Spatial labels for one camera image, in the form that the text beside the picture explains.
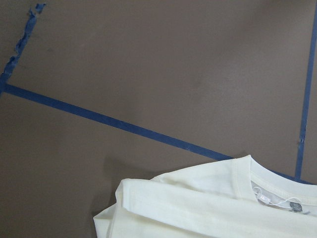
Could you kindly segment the cream long-sleeve cat shirt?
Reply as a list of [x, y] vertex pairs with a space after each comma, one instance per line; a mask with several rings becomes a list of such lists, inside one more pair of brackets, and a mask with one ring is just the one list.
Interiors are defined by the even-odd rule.
[[100, 238], [314, 238], [317, 188], [251, 156], [123, 179], [94, 217]]

